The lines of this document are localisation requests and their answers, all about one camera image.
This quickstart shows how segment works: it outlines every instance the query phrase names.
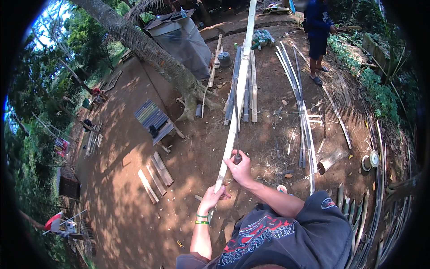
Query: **hand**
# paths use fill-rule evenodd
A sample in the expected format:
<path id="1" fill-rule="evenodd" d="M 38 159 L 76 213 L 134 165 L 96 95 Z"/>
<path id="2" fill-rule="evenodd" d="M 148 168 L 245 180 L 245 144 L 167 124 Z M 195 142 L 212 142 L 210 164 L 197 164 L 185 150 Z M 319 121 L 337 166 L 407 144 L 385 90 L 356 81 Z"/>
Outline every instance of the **hand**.
<path id="1" fill-rule="evenodd" d="M 217 193 L 214 193 L 215 185 L 210 186 L 205 195 L 203 196 L 202 201 L 200 202 L 199 209 L 197 210 L 197 214 L 199 215 L 207 215 L 209 209 L 214 208 L 218 203 L 218 200 L 227 200 L 231 198 L 231 195 L 227 193 L 225 186 L 228 186 L 228 183 L 223 183 L 221 188 Z"/>
<path id="2" fill-rule="evenodd" d="M 330 26 L 330 33 L 331 34 L 337 34 L 338 33 L 338 31 L 337 31 L 337 29 L 339 29 L 339 28 L 337 28 L 336 26 L 334 26 L 334 25 L 332 25 L 332 26 Z"/>
<path id="3" fill-rule="evenodd" d="M 231 154 L 235 155 L 237 149 L 234 149 Z M 231 159 L 224 159 L 224 162 L 230 168 L 233 178 L 243 187 L 247 187 L 250 182 L 254 182 L 251 175 L 251 159 L 246 156 L 243 151 L 239 150 L 240 156 L 242 156 L 242 161 L 238 164 L 234 164 L 234 156 Z"/>

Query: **blue hoodie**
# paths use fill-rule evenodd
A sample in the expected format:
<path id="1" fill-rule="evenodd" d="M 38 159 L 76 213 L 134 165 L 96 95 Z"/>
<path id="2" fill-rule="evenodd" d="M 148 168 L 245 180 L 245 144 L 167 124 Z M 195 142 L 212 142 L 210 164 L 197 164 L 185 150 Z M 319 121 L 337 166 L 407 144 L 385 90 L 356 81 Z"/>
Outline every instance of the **blue hoodie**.
<path id="1" fill-rule="evenodd" d="M 310 0 L 306 10 L 307 34 L 310 37 L 329 37 L 330 26 L 335 25 L 327 13 L 323 0 Z"/>

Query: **dark shorts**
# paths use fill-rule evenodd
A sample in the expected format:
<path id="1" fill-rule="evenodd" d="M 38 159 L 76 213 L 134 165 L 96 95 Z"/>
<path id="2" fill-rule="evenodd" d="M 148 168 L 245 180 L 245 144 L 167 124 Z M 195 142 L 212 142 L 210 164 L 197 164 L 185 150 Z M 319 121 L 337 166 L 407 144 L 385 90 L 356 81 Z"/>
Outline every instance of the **dark shorts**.
<path id="1" fill-rule="evenodd" d="M 327 38 L 326 37 L 308 37 L 309 40 L 309 57 L 318 60 L 321 55 L 326 54 Z"/>

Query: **brown soil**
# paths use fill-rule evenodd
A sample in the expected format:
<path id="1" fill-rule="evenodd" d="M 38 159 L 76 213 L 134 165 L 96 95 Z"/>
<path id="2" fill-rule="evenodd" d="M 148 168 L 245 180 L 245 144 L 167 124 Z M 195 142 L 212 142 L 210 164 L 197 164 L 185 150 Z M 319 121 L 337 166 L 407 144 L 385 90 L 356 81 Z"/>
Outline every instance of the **brown soil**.
<path id="1" fill-rule="evenodd" d="M 305 34 L 297 29 L 297 25 L 271 26 L 266 28 L 278 41 L 286 45 L 292 64 L 295 66 L 292 47 L 293 40 L 299 49 L 307 55 Z M 233 34 L 223 38 L 224 51 L 234 57 L 233 44 L 241 44 L 245 33 Z M 214 52 L 216 42 L 208 43 Z M 252 174 L 260 182 L 276 187 L 284 183 L 288 191 L 302 199 L 309 196 L 309 181 L 303 179 L 309 174 L 309 164 L 305 170 L 298 168 L 298 151 L 300 148 L 300 126 L 297 118 L 297 104 L 284 71 L 275 55 L 274 47 L 264 47 L 255 51 L 258 80 L 258 122 L 242 123 L 240 127 L 240 147 L 252 160 Z M 334 59 L 330 55 L 324 64 L 331 69 L 328 74 L 321 74 L 328 90 L 339 89 Z M 299 58 L 301 69 L 307 69 Z M 194 122 L 178 123 L 178 128 L 186 136 L 167 138 L 164 141 L 172 145 L 172 152 L 167 154 L 159 146 L 152 146 L 150 134 L 134 118 L 135 112 L 147 98 L 152 99 L 167 115 L 175 120 L 183 107 L 175 103 L 178 92 L 172 89 L 162 77 L 149 66 L 142 64 L 135 57 L 121 64 L 119 70 L 123 74 L 116 86 L 107 93 L 108 101 L 93 112 L 82 109 L 80 117 L 90 118 L 94 122 L 103 123 L 104 138 L 98 154 L 84 157 L 82 150 L 86 145 L 88 133 L 74 154 L 77 176 L 82 182 L 81 202 L 79 209 L 89 211 L 97 255 L 93 261 L 102 268 L 174 268 L 175 259 L 179 254 L 187 253 L 190 247 L 194 214 L 199 201 L 194 196 L 203 196 L 206 189 L 215 183 L 222 161 L 227 140 L 228 127 L 224 126 L 224 115 L 221 111 L 205 111 L 204 119 Z M 214 84 L 223 84 L 218 90 L 219 97 L 212 101 L 223 104 L 230 90 L 232 69 L 217 71 Z M 348 129 L 353 149 L 348 151 L 353 157 L 340 160 L 323 176 L 316 175 L 317 190 L 332 190 L 332 198 L 337 197 L 337 186 L 343 182 L 347 195 L 357 202 L 361 200 L 366 188 L 370 189 L 369 209 L 373 208 L 375 198 L 372 185 L 375 180 L 373 173 L 369 175 L 358 172 L 361 158 L 370 152 L 369 132 L 364 125 L 364 109 L 355 92 L 352 78 L 343 73 L 354 96 L 353 108 L 344 109 L 340 92 L 334 97 L 341 111 L 342 119 Z M 326 141 L 317 160 L 329 154 L 336 147 L 347 150 L 345 136 L 333 112 L 325 93 L 308 77 L 307 71 L 301 72 L 304 99 L 309 114 L 322 115 L 323 126 L 312 123 L 312 135 L 315 149 L 318 150 L 323 137 Z M 282 106 L 282 100 L 289 102 L 282 111 L 282 119 L 273 113 Z M 82 135 L 82 127 L 74 129 L 76 135 Z M 275 139 L 281 149 L 282 160 L 275 157 Z M 291 153 L 286 155 L 289 141 Z M 167 194 L 160 196 L 160 202 L 153 205 L 146 193 L 137 172 L 142 169 L 149 179 L 145 167 L 150 155 L 158 151 L 175 182 L 166 187 Z M 276 178 L 275 172 L 293 169 L 293 177 Z M 213 257 L 217 256 L 230 238 L 232 224 L 242 215 L 249 212 L 258 199 L 244 191 L 227 172 L 226 180 L 231 183 L 230 201 L 218 204 L 211 223 L 210 235 L 213 245 Z M 159 194 L 153 182 L 154 191 Z M 373 218 L 372 210 L 368 212 L 366 224 Z M 185 246 L 181 249 L 176 240 Z"/>

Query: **sleeve logo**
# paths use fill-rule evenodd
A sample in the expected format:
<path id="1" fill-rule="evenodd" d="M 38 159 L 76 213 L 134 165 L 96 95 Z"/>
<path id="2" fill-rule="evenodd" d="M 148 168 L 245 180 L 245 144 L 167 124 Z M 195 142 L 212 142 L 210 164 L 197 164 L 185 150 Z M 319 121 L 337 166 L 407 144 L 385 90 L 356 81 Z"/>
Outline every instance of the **sleeve logo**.
<path id="1" fill-rule="evenodd" d="M 333 202 L 331 198 L 326 198 L 321 203 L 321 209 L 327 209 L 335 206 L 336 204 Z"/>

